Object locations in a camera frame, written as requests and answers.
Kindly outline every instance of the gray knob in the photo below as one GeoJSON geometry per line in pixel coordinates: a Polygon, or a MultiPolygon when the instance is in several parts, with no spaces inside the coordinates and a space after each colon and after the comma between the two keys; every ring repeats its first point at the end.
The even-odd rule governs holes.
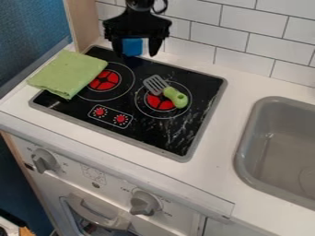
{"type": "Polygon", "coordinates": [[[59,171],[60,165],[58,164],[56,158],[44,149],[38,148],[31,155],[34,165],[39,173],[44,173],[45,171],[59,171]]]}
{"type": "Polygon", "coordinates": [[[130,213],[132,215],[153,216],[160,209],[157,199],[143,191],[135,192],[130,202],[132,205],[130,213]]]}

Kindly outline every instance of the blue wall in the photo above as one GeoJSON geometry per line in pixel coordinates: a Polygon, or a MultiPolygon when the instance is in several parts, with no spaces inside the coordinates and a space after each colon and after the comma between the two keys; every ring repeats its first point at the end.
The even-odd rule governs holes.
{"type": "MultiPolygon", "coordinates": [[[[0,86],[69,35],[62,0],[0,0],[0,86]]],[[[53,229],[1,137],[0,208],[38,236],[53,229]]]]}
{"type": "Polygon", "coordinates": [[[1,0],[0,86],[67,35],[63,0],[1,0]]]}

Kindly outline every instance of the toy spatula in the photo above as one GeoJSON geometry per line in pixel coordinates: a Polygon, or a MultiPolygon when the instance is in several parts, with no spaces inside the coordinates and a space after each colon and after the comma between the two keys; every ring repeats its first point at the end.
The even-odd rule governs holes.
{"type": "Polygon", "coordinates": [[[153,94],[160,95],[163,93],[165,97],[170,99],[177,108],[184,108],[188,104],[188,97],[171,87],[161,76],[153,75],[144,80],[145,87],[153,94]]]}

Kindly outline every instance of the white countertop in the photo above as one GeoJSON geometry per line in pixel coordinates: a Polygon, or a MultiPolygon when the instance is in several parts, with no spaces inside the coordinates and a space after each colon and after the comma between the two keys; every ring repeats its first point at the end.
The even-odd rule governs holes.
{"type": "MultiPolygon", "coordinates": [[[[251,224],[277,235],[313,235],[315,232],[314,211],[252,189],[235,173],[233,159],[251,108],[257,100],[268,96],[281,96],[315,104],[315,89],[195,62],[189,58],[166,53],[160,53],[154,57],[154,60],[223,77],[227,80],[227,88],[204,131],[200,144],[192,159],[186,163],[161,157],[30,108],[28,101],[39,90],[26,85],[25,81],[0,101],[0,127],[10,132],[41,129],[47,134],[48,131],[53,131],[51,136],[41,137],[40,132],[36,132],[32,136],[36,136],[38,139],[51,139],[52,143],[62,146],[68,151],[71,151],[71,145],[67,146],[62,143],[62,138],[75,140],[81,146],[85,144],[87,148],[110,153],[112,154],[111,164],[120,163],[119,168],[117,165],[115,166],[116,171],[127,173],[131,171],[127,169],[127,165],[137,166],[137,171],[133,172],[133,178],[144,179],[143,171],[151,170],[151,172],[172,181],[173,185],[169,188],[176,189],[177,184],[179,186],[185,184],[191,192],[186,193],[187,196],[185,193],[179,194],[179,196],[187,198],[188,201],[203,201],[202,199],[208,196],[207,193],[216,195],[230,203],[230,205],[223,203],[222,206],[218,206],[218,212],[228,213],[230,211],[231,218],[236,221],[251,224]],[[59,136],[60,139],[53,139],[54,136],[59,136]]],[[[105,161],[108,159],[107,156],[102,157],[98,159],[98,162],[108,165],[109,162],[105,161]]],[[[161,188],[163,185],[161,179],[154,178],[153,175],[146,176],[146,183],[161,186],[161,188]]]]}

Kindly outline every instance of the oven door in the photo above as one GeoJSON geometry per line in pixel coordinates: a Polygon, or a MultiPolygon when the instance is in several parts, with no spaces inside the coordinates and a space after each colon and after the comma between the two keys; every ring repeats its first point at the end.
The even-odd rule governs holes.
{"type": "Polygon", "coordinates": [[[64,213],[77,235],[132,236],[128,212],[92,195],[71,193],[59,198],[64,213]]]}
{"type": "Polygon", "coordinates": [[[61,236],[186,236],[46,171],[29,171],[61,236]]]}

